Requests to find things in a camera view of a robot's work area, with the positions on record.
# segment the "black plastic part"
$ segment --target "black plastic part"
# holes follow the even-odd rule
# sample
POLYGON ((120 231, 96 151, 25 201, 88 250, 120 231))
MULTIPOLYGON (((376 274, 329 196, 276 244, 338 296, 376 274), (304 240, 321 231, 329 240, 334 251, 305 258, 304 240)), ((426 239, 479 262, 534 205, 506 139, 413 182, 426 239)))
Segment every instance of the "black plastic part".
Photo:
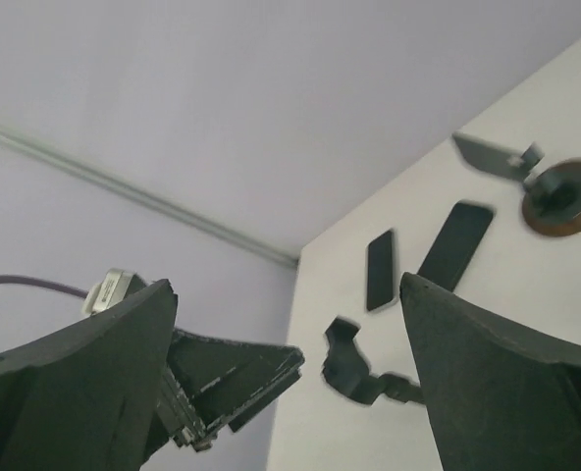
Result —
POLYGON ((581 232, 581 159, 561 162, 525 187, 522 215, 531 229, 543 236, 581 232))
POLYGON ((544 156, 535 144, 531 145, 521 158, 513 160, 512 158, 519 156, 519 151, 501 147, 462 132, 455 132, 452 140, 458 153, 468 165, 485 174, 514 182, 524 182, 544 156))
POLYGON ((400 287, 444 471, 581 470, 581 346, 416 275, 400 287))
MULTIPOLYGON (((175 329, 167 364, 204 425, 193 447, 209 447, 225 426, 234 432, 243 427, 299 379, 303 361, 292 346, 213 339, 175 329)), ((147 459, 172 437, 159 421, 155 425, 147 459)))
POLYGON ((448 291, 454 291, 474 256, 494 210, 460 201, 454 205, 417 275, 448 291))
POLYGON ((177 312, 168 281, 0 354, 0 471, 136 471, 177 312))
POLYGON ((369 364, 354 341, 359 330, 357 325, 338 317, 326 331, 330 346, 322 370, 326 383, 360 404, 371 405, 381 394, 399 402, 423 404, 421 389, 408 378, 395 373, 380 377, 371 374, 369 364))
POLYGON ((397 296, 396 234, 393 229, 367 245, 366 308, 375 311, 397 296))

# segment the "black cable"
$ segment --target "black cable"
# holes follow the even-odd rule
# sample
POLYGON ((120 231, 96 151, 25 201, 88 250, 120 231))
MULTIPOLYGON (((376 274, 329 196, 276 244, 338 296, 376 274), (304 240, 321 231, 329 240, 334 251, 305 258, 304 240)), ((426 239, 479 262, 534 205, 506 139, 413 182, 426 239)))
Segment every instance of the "black cable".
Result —
POLYGON ((87 291, 84 291, 83 289, 73 288, 60 283, 41 280, 39 278, 25 277, 22 275, 0 275, 0 285, 24 285, 27 287, 50 289, 63 294, 80 297, 81 299, 87 297, 87 291))

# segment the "metal rail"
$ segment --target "metal rail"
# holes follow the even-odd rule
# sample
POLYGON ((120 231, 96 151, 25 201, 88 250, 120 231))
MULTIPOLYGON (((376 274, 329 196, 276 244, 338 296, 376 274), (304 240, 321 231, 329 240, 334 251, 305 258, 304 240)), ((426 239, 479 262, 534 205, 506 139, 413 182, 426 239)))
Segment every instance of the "metal rail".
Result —
POLYGON ((158 194, 87 165, 75 156, 1 125, 0 144, 278 265, 293 269, 297 267, 296 256, 223 226, 158 194))

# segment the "black smartphone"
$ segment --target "black smartphone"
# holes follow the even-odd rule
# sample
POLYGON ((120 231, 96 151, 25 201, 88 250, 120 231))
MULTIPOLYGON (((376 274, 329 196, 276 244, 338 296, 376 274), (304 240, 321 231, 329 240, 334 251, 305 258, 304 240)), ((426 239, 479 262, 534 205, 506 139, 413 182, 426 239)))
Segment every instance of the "black smartphone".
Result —
POLYGON ((494 210, 487 206, 464 201, 456 203, 417 275, 454 291, 494 215, 494 210))
POLYGON ((397 294, 396 232, 391 229, 367 245, 367 311, 394 304, 397 294))

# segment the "black foam piece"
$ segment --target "black foam piece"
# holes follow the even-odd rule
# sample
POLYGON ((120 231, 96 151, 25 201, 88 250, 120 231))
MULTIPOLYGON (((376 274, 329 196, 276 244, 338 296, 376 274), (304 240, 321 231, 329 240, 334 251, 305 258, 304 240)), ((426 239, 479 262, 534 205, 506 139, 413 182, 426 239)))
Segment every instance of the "black foam piece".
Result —
POLYGON ((138 470, 177 297, 159 281, 0 354, 0 471, 138 470))
POLYGON ((581 470, 581 346, 416 275, 400 289, 444 470, 581 470))
MULTIPOLYGON (((293 346, 199 336, 174 329, 167 364, 204 428, 200 442, 210 443, 229 426, 240 430, 299 378, 304 358, 293 346)), ((154 418, 145 459, 171 439, 154 418)))

